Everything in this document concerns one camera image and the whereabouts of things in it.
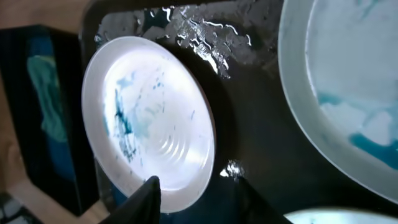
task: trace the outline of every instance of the tray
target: tray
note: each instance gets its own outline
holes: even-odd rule
[[[343,206],[396,215],[397,205],[334,168],[297,126],[277,63],[282,5],[93,1],[80,30],[83,64],[100,45],[124,35],[148,38],[175,54],[200,82],[215,118],[209,188],[225,176],[242,175],[280,213]]]

